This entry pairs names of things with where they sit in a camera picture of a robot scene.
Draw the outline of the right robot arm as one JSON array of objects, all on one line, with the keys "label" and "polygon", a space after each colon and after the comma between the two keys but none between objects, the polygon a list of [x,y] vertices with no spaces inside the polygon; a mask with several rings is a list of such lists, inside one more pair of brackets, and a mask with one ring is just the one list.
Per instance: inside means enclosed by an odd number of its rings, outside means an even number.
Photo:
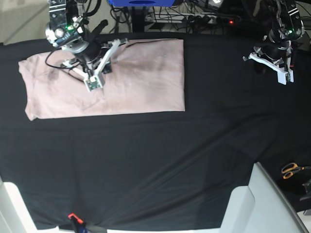
[{"label": "right robot arm", "polygon": [[101,1],[90,10],[88,0],[51,0],[49,1],[50,21],[45,35],[54,50],[61,49],[74,57],[54,66],[60,70],[72,70],[83,78],[88,91],[102,88],[104,75],[110,73],[111,57],[128,39],[115,39],[100,43],[97,37],[108,25],[102,20],[93,31],[88,29],[89,18],[95,15]]}]

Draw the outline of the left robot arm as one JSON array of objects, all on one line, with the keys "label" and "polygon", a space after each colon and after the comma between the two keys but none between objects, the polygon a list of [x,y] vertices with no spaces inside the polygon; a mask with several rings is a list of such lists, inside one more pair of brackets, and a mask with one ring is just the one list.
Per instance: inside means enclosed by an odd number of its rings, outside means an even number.
[{"label": "left robot arm", "polygon": [[256,62],[258,72],[267,67],[277,73],[280,84],[294,82],[294,63],[298,42],[305,28],[294,0],[243,0],[251,20],[266,27],[267,34],[243,60]]}]

